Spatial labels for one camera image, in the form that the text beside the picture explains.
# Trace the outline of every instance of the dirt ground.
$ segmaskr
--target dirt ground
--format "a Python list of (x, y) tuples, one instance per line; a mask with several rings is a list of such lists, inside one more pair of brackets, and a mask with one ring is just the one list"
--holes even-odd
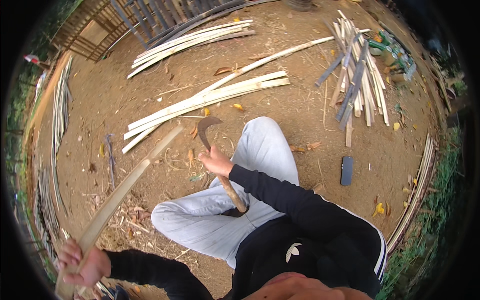
[[(348, 18), (353, 19), (359, 28), (378, 28), (377, 22), (362, 7), (346, 0), (323, 1), (321, 8), (313, 7), (310, 12), (292, 11), (278, 1), (253, 6), (205, 25), (210, 27), (232, 22), (233, 18), (238, 16), (242, 20), (253, 19), (256, 35), (208, 44), (175, 54), (130, 80), (127, 80), (126, 76), (131, 72), (131, 64), (143, 51), (133, 35), (127, 35), (113, 48), (114, 51), (107, 59), (96, 64), (74, 55), (69, 79), (74, 101), (69, 104), (70, 124), (61, 141), (57, 162), (60, 193), (69, 210), (68, 216), (59, 213), (60, 226), (73, 237), (80, 237), (95, 210), (110, 193), (108, 155), (99, 155), (100, 144), (110, 133), (114, 134), (111, 137), (116, 160), (114, 177), (115, 183), (119, 184), (154, 147), (158, 139), (163, 138), (178, 124), (185, 127), (170, 149), (162, 154), (162, 161), (150, 167), (134, 186), (126, 204), (121, 208), (124, 212), (128, 207), (136, 205), (151, 212), (159, 202), (200, 191), (201, 180), (188, 180), (189, 177), (205, 171), (199, 162), (190, 166), (188, 160), (189, 149), (193, 149), (195, 155), (204, 149), (198, 137), (192, 139), (189, 134), (198, 119), (174, 118), (162, 124), (148, 138), (123, 155), (121, 149), (129, 142), (123, 140), (127, 125), (184, 100), (219, 80), (222, 75), (213, 74), (220, 67), (234, 67), (237, 64), (242, 67), (252, 63), (252, 60), (248, 59), (250, 56), (274, 54), (309, 40), (330, 36), (322, 18), (338, 17), (337, 9), (341, 9)], [(384, 10), (382, 18), (395, 18), (386, 8)], [(402, 30), (408, 32), (406, 27), (402, 27)], [(414, 43), (409, 35), (405, 39), (410, 44)], [(414, 49), (420, 51), (416, 54), (420, 57), (421, 46), (416, 44)], [(408, 174), (414, 176), (417, 173), (427, 131), (436, 135), (437, 121), (433, 108), (435, 103), (417, 84), (422, 82), (417, 72), (407, 87), (396, 88), (385, 83), (391, 126), (387, 127), (383, 117), (377, 114), (372, 127), (366, 126), (363, 115), (361, 118), (353, 118), (352, 147), (345, 147), (345, 133), (337, 129), (338, 123), (334, 119), (335, 108), (326, 106), (323, 123), (325, 84), (318, 89), (313, 85), (335, 58), (332, 50), (338, 53), (336, 43), (326, 42), (267, 63), (232, 81), (231, 83), (235, 83), (285, 70), (291, 84), (226, 100), (219, 106), (209, 106), (212, 115), (224, 121), (210, 130), (209, 140), (231, 156), (232, 146), (236, 146), (244, 124), (259, 116), (268, 116), (278, 122), (289, 144), (306, 148), (307, 143), (321, 141), (321, 146), (313, 151), (294, 153), (300, 185), (310, 189), (321, 182), (320, 165), (325, 181), (321, 193), (325, 198), (369, 220), (387, 238), (404, 209), (403, 202), (407, 200), (408, 194), (402, 192), (402, 188), (408, 186)], [(377, 65), (380, 70), (384, 69), (381, 59), (377, 60)], [(212, 82), (165, 94), (162, 102), (156, 101), (156, 95), (161, 92), (205, 81)], [(327, 97), (331, 96), (335, 84), (336, 79), (330, 76)], [(51, 151), (53, 94), (47, 92), (49, 88), (50, 86), (41, 99), (35, 122), (32, 122), (36, 126), (36, 163), (41, 156), (44, 162), (47, 162)], [(240, 103), (245, 112), (231, 107), (234, 103)], [(397, 103), (407, 112), (407, 126), (395, 132), (393, 123), (401, 122), (399, 113), (393, 108)], [(203, 111), (199, 109), (188, 115), (201, 116)], [(343, 156), (352, 156), (354, 159), (350, 186), (340, 185)], [(90, 163), (96, 166), (96, 171), (88, 170)], [(94, 196), (83, 194), (99, 194), (100, 202), (95, 203)], [(391, 216), (372, 217), (376, 196), (379, 202), (390, 204)], [(97, 243), (99, 247), (113, 251), (138, 248), (170, 259), (178, 257), (186, 250), (155, 231), (150, 219), (142, 221), (149, 233), (132, 227), (133, 238), (129, 237), (127, 222), (116, 227), (121, 215), (126, 216), (117, 212), (102, 233)], [(189, 266), (214, 298), (224, 296), (231, 288), (233, 269), (228, 267), (226, 262), (195, 251), (184, 253), (178, 260)], [(136, 294), (140, 299), (166, 299), (163, 291), (151, 286), (140, 287), (140, 292)]]

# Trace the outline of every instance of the wooden sickle handle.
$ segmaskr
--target wooden sickle handle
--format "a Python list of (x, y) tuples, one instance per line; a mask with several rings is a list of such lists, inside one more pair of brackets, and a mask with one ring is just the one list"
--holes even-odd
[(227, 192), (227, 195), (232, 199), (233, 204), (237, 207), (239, 212), (244, 213), (247, 210), (245, 204), (240, 200), (240, 197), (237, 195), (237, 192), (233, 189), (232, 184), (227, 177), (222, 175), (217, 175), (218, 180), (222, 183), (223, 188)]

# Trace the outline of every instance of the metal tool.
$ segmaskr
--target metal tool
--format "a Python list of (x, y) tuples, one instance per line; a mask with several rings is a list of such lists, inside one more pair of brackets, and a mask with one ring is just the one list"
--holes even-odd
[[(212, 116), (206, 117), (202, 119), (200, 122), (198, 122), (198, 125), (197, 125), (198, 136), (200, 137), (200, 140), (202, 141), (202, 143), (204, 143), (205, 148), (207, 148), (208, 151), (210, 151), (211, 147), (207, 140), (206, 130), (210, 125), (221, 124), (221, 123), (223, 123), (222, 120)], [(240, 200), (240, 197), (238, 196), (237, 192), (233, 189), (232, 184), (230, 183), (228, 178), (218, 174), (216, 176), (218, 177), (218, 180), (222, 183), (223, 188), (227, 192), (227, 195), (230, 197), (233, 204), (237, 207), (237, 209), (241, 213), (244, 213), (247, 210), (247, 207), (242, 202), (242, 200)]]

